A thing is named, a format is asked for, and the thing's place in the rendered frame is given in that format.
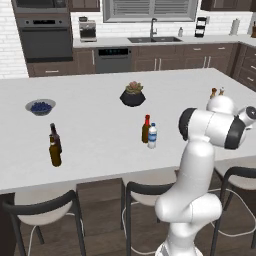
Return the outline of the grey bowl of blueberries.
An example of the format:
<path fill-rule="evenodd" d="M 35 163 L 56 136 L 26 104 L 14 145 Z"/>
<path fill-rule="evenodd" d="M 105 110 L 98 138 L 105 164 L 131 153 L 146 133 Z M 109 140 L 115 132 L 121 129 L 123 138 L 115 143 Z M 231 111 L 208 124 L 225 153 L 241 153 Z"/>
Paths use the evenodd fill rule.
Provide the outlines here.
<path fill-rule="evenodd" d="M 36 116 L 48 115 L 55 107 L 56 102 L 51 99 L 37 99 L 26 104 L 27 111 Z"/>

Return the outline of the built-in microwave oven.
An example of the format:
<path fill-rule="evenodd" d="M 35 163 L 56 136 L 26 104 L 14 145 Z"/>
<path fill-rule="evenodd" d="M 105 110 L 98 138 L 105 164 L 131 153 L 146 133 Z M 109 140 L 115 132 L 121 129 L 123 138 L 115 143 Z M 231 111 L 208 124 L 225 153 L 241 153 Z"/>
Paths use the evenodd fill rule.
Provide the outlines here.
<path fill-rule="evenodd" d="M 11 0 L 16 13 L 66 13 L 67 0 Z"/>

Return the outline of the window with grey blinds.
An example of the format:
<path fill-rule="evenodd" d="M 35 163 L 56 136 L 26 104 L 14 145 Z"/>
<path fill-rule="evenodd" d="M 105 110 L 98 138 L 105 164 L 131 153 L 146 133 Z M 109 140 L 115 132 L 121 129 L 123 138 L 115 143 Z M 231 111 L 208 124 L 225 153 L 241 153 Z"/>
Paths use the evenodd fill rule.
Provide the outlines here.
<path fill-rule="evenodd" d="M 102 0 L 106 23 L 190 22 L 196 18 L 198 0 Z"/>

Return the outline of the clear plastic water bottle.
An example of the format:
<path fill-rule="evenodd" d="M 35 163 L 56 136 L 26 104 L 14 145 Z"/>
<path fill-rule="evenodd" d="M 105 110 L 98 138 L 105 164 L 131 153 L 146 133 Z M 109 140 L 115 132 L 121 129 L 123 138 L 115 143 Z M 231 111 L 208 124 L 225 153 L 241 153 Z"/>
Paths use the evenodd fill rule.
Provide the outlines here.
<path fill-rule="evenodd" d="M 148 131 L 148 147 L 153 149 L 156 147 L 156 139 L 157 139 L 157 128 L 154 123 L 151 124 Z"/>

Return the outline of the white paper towel roll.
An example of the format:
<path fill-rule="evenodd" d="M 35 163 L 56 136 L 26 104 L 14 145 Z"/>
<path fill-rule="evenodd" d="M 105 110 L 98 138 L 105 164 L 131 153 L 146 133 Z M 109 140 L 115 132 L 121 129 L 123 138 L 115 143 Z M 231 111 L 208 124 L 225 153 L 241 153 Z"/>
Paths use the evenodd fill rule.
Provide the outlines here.
<path fill-rule="evenodd" d="M 239 25 L 240 25 L 240 19 L 236 18 L 235 20 L 233 20 L 231 30 L 229 33 L 230 36 L 237 35 Z"/>

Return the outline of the dark brown glass bottle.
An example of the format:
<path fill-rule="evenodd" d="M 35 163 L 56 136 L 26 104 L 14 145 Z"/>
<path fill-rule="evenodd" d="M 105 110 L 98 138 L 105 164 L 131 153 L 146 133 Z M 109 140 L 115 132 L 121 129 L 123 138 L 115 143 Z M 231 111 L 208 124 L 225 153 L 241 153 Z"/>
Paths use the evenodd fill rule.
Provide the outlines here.
<path fill-rule="evenodd" d="M 51 128 L 51 134 L 54 137 L 56 145 L 58 146 L 59 153 L 61 154 L 62 153 L 62 146 L 61 146 L 60 136 L 57 134 L 57 131 L 56 131 L 55 124 L 51 123 L 50 128 Z"/>

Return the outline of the silver coffee machine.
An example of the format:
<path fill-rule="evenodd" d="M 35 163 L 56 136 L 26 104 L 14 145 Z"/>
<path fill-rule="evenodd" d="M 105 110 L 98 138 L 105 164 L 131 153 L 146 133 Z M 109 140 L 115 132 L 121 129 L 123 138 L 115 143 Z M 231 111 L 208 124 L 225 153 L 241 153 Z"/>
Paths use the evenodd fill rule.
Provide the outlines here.
<path fill-rule="evenodd" d="M 86 16 L 79 18 L 79 33 L 81 42 L 96 42 L 96 22 Z"/>

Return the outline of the brown wall cupboard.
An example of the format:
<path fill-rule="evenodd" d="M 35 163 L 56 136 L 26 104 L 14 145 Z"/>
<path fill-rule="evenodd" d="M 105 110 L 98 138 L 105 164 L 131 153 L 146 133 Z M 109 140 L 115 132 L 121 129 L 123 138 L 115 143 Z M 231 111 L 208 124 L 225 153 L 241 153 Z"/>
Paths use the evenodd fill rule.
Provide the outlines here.
<path fill-rule="evenodd" d="M 256 0 L 202 0 L 204 11 L 249 11 L 256 12 Z"/>
<path fill-rule="evenodd" d="M 71 12 L 99 12 L 100 0 L 69 0 Z"/>

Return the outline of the dark grey dishwasher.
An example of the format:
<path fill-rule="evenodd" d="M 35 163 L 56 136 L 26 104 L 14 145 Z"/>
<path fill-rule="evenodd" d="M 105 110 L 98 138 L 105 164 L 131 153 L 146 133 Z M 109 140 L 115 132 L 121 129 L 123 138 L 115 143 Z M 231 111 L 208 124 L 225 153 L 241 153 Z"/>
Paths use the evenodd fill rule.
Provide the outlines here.
<path fill-rule="evenodd" d="M 131 49 L 129 47 L 98 48 L 95 53 L 97 74 L 131 71 Z"/>

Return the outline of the built-in black oven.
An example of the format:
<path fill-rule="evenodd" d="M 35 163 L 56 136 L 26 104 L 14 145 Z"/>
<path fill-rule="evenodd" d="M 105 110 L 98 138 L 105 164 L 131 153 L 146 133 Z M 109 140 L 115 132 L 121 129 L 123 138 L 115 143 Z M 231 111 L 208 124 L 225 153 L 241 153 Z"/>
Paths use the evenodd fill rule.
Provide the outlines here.
<path fill-rule="evenodd" d="M 67 17 L 18 18 L 17 26 L 27 63 L 73 60 Z"/>

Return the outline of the succulent in black pot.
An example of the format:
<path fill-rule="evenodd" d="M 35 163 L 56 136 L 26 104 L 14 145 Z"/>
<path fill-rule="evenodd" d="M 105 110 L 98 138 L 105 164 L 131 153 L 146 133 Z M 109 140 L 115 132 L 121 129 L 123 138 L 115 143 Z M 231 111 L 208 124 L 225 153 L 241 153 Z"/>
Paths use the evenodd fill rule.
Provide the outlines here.
<path fill-rule="evenodd" d="M 140 106 L 145 100 L 145 96 L 142 93 L 143 86 L 140 82 L 132 81 L 130 82 L 122 95 L 120 96 L 120 100 L 124 105 L 129 107 Z"/>

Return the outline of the brown glass bottle red cap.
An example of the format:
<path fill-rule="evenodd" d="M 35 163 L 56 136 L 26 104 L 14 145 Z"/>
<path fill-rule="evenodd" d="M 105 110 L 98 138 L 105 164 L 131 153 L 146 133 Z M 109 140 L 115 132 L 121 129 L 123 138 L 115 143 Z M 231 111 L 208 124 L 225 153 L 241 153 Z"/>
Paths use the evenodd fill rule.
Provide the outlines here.
<path fill-rule="evenodd" d="M 145 122 L 142 126 L 142 142 L 148 143 L 148 132 L 150 128 L 150 115 L 145 116 Z"/>

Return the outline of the brown side cupboard run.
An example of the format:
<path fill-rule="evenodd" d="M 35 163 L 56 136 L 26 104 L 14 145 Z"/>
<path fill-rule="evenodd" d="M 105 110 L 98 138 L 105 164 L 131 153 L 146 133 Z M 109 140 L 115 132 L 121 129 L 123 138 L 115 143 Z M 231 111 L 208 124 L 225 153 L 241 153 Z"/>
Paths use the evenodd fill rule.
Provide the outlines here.
<path fill-rule="evenodd" d="M 240 43 L 233 79 L 256 92 L 256 47 Z"/>

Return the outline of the amber glass bottle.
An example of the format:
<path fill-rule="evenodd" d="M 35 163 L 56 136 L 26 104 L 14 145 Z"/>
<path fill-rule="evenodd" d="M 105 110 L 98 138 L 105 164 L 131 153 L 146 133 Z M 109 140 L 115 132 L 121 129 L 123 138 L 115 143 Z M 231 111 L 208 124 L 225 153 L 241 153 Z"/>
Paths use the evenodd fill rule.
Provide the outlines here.
<path fill-rule="evenodd" d="M 50 147 L 49 147 L 49 153 L 52 161 L 52 165 L 55 167 L 59 167 L 62 163 L 60 151 L 57 143 L 54 140 L 54 137 L 52 135 L 49 136 L 50 138 Z"/>

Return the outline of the brown base cupboard run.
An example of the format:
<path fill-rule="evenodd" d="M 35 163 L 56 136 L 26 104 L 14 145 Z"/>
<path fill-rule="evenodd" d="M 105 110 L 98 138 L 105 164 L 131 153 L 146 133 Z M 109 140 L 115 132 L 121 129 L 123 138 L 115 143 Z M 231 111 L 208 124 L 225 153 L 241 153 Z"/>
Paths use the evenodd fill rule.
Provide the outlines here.
<path fill-rule="evenodd" d="M 128 47 L 128 72 L 215 68 L 230 76 L 237 43 L 174 44 Z M 74 48 L 70 62 L 27 63 L 30 77 L 96 74 L 98 48 Z"/>

